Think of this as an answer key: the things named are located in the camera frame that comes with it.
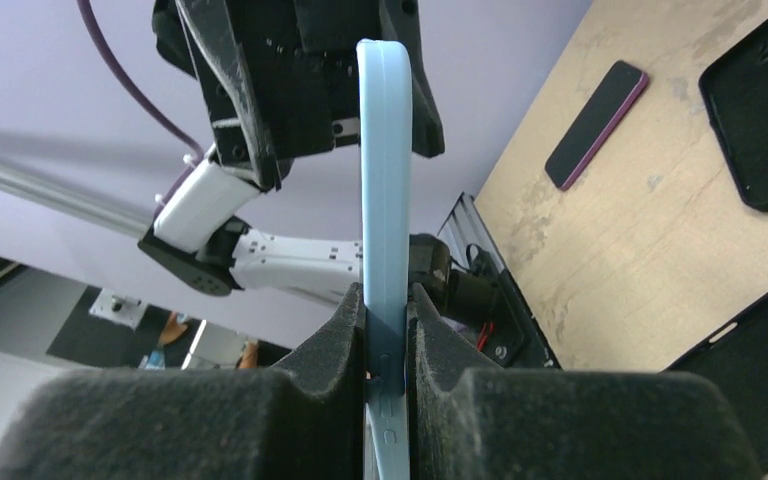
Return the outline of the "light blue phone case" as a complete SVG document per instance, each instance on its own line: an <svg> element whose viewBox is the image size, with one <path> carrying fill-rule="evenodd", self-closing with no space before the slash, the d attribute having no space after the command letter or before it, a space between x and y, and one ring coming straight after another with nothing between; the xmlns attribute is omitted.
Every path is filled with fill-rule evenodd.
<svg viewBox="0 0 768 480"><path fill-rule="evenodd" d="M378 472L410 476L405 350L412 151L406 48L364 39L359 74L366 405Z"/></svg>

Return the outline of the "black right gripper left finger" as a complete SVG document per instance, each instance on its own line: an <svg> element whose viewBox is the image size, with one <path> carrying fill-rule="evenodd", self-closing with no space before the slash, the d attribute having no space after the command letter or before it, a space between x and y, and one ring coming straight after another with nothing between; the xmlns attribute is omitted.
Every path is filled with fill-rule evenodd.
<svg viewBox="0 0 768 480"><path fill-rule="evenodd" d="M0 440L0 479L359 479L362 289L266 368L75 370Z"/></svg>

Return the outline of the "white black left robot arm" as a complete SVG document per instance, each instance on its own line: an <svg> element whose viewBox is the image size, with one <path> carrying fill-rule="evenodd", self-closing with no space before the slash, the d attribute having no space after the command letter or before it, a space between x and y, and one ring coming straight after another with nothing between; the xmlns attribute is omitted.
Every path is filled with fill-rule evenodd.
<svg viewBox="0 0 768 480"><path fill-rule="evenodd" d="M445 149L424 71L414 1L157 1L159 55L195 78L213 145L187 162L139 248L201 293L273 287L338 301L361 269L360 242L259 231L238 209L283 185L295 160L360 141L357 44L395 41L412 87L412 150Z"/></svg>

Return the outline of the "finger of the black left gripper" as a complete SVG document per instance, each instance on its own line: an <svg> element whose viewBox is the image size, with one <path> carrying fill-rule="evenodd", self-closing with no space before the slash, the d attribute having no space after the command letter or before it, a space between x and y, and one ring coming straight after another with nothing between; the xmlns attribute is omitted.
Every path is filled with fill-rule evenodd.
<svg viewBox="0 0 768 480"><path fill-rule="evenodd" d="M219 165L267 192L282 186L275 145L263 118L226 1L182 1L181 20L208 108Z"/></svg>

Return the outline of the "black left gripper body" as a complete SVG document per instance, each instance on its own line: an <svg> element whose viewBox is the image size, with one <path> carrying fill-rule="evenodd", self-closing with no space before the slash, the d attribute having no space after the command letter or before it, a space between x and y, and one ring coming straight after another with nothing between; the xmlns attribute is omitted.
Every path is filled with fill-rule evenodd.
<svg viewBox="0 0 768 480"><path fill-rule="evenodd" d="M412 150L445 150L442 121L425 74L416 1L229 1L228 24L253 82L260 118L280 159L357 143L356 44L400 42L412 79Z"/></svg>

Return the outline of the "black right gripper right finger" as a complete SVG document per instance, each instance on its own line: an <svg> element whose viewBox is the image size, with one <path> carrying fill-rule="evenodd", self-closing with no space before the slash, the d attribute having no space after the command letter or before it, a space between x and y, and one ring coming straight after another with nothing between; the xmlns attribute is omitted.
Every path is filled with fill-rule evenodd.
<svg viewBox="0 0 768 480"><path fill-rule="evenodd" d="M719 389L689 373L504 369L411 289L415 479L759 479Z"/></svg>

